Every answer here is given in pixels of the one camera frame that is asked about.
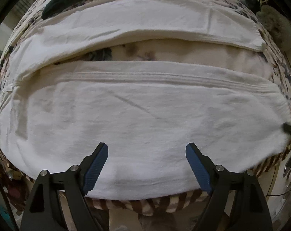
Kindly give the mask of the grey knitted cloth pile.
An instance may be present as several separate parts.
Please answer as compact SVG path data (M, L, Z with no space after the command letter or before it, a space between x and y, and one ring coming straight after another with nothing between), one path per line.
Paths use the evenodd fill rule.
M269 6L268 0L242 0L242 3L256 15L282 52L291 49L291 22Z

